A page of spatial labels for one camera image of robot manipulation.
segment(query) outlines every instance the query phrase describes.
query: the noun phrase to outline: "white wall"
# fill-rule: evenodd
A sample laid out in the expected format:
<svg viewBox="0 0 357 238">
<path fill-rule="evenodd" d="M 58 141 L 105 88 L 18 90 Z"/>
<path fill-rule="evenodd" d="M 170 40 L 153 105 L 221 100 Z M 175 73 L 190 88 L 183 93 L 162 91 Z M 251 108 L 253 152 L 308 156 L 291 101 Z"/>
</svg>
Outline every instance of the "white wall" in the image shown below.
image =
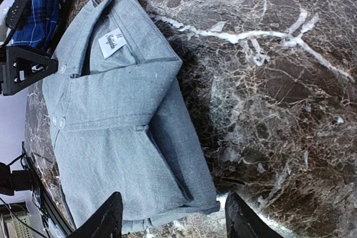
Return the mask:
<svg viewBox="0 0 357 238">
<path fill-rule="evenodd" d="M 6 0 L 0 8 L 11 6 L 13 0 Z M 9 163 L 21 154 L 21 142 L 25 137 L 25 112 L 27 91 L 15 96 L 0 96 L 0 162 Z M 20 163 L 12 166 L 20 169 Z M 24 192 L 16 193 L 14 197 L 2 196 L 6 202 L 24 201 Z"/>
</svg>

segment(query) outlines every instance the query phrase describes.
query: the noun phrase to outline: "blue plaid shirt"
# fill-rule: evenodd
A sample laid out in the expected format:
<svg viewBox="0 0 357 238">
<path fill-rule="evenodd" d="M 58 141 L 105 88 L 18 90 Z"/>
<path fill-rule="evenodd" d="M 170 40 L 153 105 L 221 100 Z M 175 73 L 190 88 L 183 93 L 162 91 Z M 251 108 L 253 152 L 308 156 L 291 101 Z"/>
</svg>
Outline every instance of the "blue plaid shirt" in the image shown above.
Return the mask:
<svg viewBox="0 0 357 238">
<path fill-rule="evenodd" d="M 32 0 L 31 15 L 22 31 L 13 37 L 13 46 L 32 46 L 46 51 L 60 19 L 60 0 Z"/>
</svg>

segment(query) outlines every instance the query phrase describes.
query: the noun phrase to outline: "brown marble countertop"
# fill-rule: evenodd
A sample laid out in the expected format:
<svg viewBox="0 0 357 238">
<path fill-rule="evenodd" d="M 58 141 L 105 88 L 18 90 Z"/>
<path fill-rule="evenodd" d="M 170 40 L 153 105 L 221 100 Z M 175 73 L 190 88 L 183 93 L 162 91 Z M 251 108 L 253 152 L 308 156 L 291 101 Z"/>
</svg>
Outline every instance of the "brown marble countertop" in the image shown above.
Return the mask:
<svg viewBox="0 0 357 238">
<path fill-rule="evenodd" d="M 357 0 L 139 1 L 184 60 L 182 93 L 218 191 L 238 191 L 285 237 L 357 237 Z M 65 213 L 49 123 L 38 83 L 26 148 Z M 224 215 L 210 220 L 132 237 L 225 237 Z"/>
</svg>

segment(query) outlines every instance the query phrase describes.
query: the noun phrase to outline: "black bracket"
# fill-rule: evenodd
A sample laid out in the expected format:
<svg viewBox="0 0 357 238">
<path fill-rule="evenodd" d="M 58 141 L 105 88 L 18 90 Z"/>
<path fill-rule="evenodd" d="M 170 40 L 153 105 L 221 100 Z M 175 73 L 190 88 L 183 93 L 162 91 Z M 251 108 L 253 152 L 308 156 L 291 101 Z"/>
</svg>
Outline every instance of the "black bracket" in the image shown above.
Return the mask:
<svg viewBox="0 0 357 238">
<path fill-rule="evenodd" d="M 228 238 L 283 238 L 265 224 L 236 192 L 228 194 L 225 217 Z"/>
<path fill-rule="evenodd" d="M 114 192 L 97 211 L 68 238 L 121 238 L 123 201 Z"/>
<path fill-rule="evenodd" d="M 11 30 L 21 30 L 31 12 L 31 0 L 15 0 L 6 16 L 6 26 Z"/>
<path fill-rule="evenodd" d="M 33 178 L 27 170 L 11 173 L 10 166 L 0 163 L 0 194 L 13 196 L 15 191 L 28 191 L 32 188 Z"/>
<path fill-rule="evenodd" d="M 36 64 L 41 70 L 32 69 Z M 14 95 L 57 70 L 58 61 L 41 50 L 30 46 L 0 47 L 0 94 Z"/>
</svg>

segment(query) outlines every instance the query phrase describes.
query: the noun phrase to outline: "light blue shirt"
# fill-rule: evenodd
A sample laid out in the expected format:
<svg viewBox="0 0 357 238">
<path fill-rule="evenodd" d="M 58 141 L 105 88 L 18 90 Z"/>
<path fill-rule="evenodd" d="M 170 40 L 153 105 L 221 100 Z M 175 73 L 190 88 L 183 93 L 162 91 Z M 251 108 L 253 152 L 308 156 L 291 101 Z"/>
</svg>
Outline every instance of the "light blue shirt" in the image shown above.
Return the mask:
<svg viewBox="0 0 357 238">
<path fill-rule="evenodd" d="M 110 37 L 107 49 L 116 51 L 105 59 L 100 39 L 114 30 L 122 44 Z M 123 197 L 124 234 L 219 210 L 176 80 L 181 59 L 137 0 L 90 1 L 54 58 L 59 72 L 43 93 L 77 227 L 114 191 Z"/>
</svg>

